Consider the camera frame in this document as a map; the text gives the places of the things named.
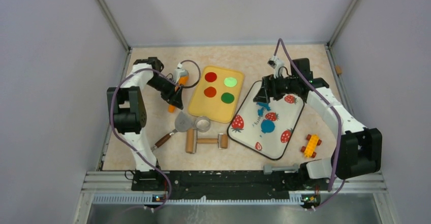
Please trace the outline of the blue dough scraps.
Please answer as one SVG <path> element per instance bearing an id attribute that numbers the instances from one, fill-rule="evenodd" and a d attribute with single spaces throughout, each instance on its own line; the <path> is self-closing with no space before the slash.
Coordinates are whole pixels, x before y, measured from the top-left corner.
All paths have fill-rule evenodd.
<path id="1" fill-rule="evenodd" d="M 257 102 L 256 105 L 259 106 L 259 109 L 257 110 L 259 117 L 262 117 L 265 111 L 271 111 L 269 103 Z"/>

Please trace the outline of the brown handled scraper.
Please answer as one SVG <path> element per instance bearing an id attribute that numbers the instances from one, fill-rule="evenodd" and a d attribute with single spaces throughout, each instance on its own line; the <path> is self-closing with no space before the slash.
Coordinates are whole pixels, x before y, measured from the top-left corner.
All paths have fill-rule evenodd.
<path id="1" fill-rule="evenodd" d="M 160 148 L 163 144 L 165 144 L 174 134 L 176 133 L 184 133 L 190 128 L 194 126 L 194 121 L 186 115 L 184 112 L 179 112 L 175 121 L 174 121 L 174 129 L 159 139 L 154 146 L 151 148 L 151 151 L 155 151 Z"/>

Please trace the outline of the blue play dough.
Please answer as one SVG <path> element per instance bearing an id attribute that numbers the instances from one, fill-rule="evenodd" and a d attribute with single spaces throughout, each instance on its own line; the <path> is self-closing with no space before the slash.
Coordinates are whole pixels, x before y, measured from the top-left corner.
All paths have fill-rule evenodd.
<path id="1" fill-rule="evenodd" d="M 264 134 L 272 133 L 275 130 L 275 124 L 273 121 L 265 119 L 261 123 L 261 132 Z"/>

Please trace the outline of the white strawberry enamel tray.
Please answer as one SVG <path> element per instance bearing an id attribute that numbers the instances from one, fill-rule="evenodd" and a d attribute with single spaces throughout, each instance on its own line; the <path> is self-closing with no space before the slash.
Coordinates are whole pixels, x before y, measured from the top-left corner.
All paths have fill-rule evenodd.
<path id="1" fill-rule="evenodd" d="M 304 108 L 303 100 L 284 95 L 270 103 L 254 102 L 262 82 L 253 83 L 244 101 L 228 126 L 228 137 L 271 160 L 284 155 Z"/>

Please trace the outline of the silver tape roll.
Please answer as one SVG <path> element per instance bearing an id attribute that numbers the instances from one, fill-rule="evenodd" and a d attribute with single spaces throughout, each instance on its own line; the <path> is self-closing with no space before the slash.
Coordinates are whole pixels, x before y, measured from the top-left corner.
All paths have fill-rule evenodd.
<path id="1" fill-rule="evenodd" d="M 207 132 L 211 127 L 210 119 L 206 116 L 200 116 L 195 119 L 195 128 L 201 133 Z"/>

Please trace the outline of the wooden roller tool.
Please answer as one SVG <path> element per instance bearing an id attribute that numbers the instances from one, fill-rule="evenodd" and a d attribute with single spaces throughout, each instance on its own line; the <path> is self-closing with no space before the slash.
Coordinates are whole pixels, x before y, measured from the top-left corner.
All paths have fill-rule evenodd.
<path id="1" fill-rule="evenodd" d="M 215 144 L 218 149 L 227 149 L 229 146 L 229 137 L 226 134 L 218 134 L 215 138 L 199 138 L 197 130 L 187 130 L 185 152 L 189 154 L 196 153 L 198 144 Z"/>

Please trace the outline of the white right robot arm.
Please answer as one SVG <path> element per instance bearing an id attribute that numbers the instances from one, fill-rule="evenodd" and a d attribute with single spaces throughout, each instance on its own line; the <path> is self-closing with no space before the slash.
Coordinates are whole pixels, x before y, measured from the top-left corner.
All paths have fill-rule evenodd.
<path id="1" fill-rule="evenodd" d="M 298 183 L 312 189 L 319 179 L 334 180 L 378 172 L 381 168 L 382 133 L 369 129 L 350 114 L 336 99 L 323 78 L 315 78 L 307 58 L 290 62 L 291 75 L 284 77 L 284 62 L 273 56 L 268 64 L 274 74 L 262 78 L 262 84 L 253 101 L 269 103 L 286 94 L 299 96 L 312 107 L 334 134 L 336 147 L 331 157 L 303 163 L 298 170 Z"/>

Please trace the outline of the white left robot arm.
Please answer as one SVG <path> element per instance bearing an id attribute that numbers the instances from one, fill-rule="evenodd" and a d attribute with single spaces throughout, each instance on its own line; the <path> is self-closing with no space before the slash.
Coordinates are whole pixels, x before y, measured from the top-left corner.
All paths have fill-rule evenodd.
<path id="1" fill-rule="evenodd" d="M 118 86 L 107 89 L 112 131 L 131 149 L 136 170 L 141 172 L 153 170 L 157 164 L 145 129 L 147 113 L 141 90 L 152 87 L 169 105 L 183 109 L 182 86 L 164 76 L 163 68 L 157 57 L 138 59 Z"/>

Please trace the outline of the dark red dough disc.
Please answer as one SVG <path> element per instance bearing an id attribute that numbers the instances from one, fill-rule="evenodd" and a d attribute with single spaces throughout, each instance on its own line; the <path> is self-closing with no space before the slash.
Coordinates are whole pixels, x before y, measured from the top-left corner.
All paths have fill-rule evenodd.
<path id="1" fill-rule="evenodd" d="M 216 96 L 216 94 L 217 94 L 217 90 L 212 86 L 204 90 L 204 95 L 208 98 L 213 98 Z"/>

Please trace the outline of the dark green dough disc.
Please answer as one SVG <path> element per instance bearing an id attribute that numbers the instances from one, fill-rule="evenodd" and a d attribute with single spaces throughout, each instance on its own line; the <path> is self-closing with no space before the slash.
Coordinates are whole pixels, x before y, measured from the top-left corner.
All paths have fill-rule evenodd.
<path id="1" fill-rule="evenodd" d="M 235 97 L 233 94 L 225 92 L 222 94 L 221 100 L 225 104 L 230 104 L 230 103 L 233 103 L 235 101 Z"/>

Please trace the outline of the orange toy rolling pin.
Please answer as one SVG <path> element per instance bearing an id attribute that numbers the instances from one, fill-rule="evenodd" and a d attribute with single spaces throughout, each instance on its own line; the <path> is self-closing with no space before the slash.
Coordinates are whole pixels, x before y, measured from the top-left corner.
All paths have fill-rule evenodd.
<path id="1" fill-rule="evenodd" d="M 174 89 L 174 97 L 173 97 L 173 104 L 170 104 L 168 107 L 168 112 L 173 113 L 176 108 L 183 109 L 183 102 L 182 102 L 182 87 L 186 84 L 186 82 L 189 79 L 189 73 L 186 69 L 175 69 L 174 73 L 172 75 L 172 81 L 176 84 L 179 84 L 180 86 L 175 87 Z"/>

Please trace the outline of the yellow plastic tray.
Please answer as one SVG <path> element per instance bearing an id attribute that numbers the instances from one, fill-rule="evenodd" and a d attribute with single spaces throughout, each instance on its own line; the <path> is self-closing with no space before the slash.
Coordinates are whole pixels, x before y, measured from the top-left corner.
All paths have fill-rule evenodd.
<path id="1" fill-rule="evenodd" d="M 229 123 L 239 101 L 244 74 L 237 70 L 206 66 L 188 104 L 192 116 Z"/>

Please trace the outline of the yellow toy brick car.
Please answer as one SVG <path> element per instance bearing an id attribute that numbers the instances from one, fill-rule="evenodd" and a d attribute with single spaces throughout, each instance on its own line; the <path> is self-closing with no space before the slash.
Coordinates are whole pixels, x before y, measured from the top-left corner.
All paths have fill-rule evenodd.
<path id="1" fill-rule="evenodd" d="M 317 155 L 315 152 L 316 147 L 321 145 L 322 140 L 316 134 L 308 134 L 305 139 L 307 140 L 307 144 L 301 147 L 300 152 L 303 153 L 305 158 L 315 158 Z"/>

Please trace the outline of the grey toy bolt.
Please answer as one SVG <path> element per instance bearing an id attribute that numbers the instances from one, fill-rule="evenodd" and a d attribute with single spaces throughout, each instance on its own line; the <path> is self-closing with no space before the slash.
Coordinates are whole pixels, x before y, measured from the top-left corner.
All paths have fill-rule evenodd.
<path id="1" fill-rule="evenodd" d="M 299 165 L 294 164 L 292 166 L 273 166 L 271 164 L 266 164 L 263 166 L 264 175 L 270 175 L 273 172 L 288 172 L 288 173 L 296 173 L 299 170 Z"/>

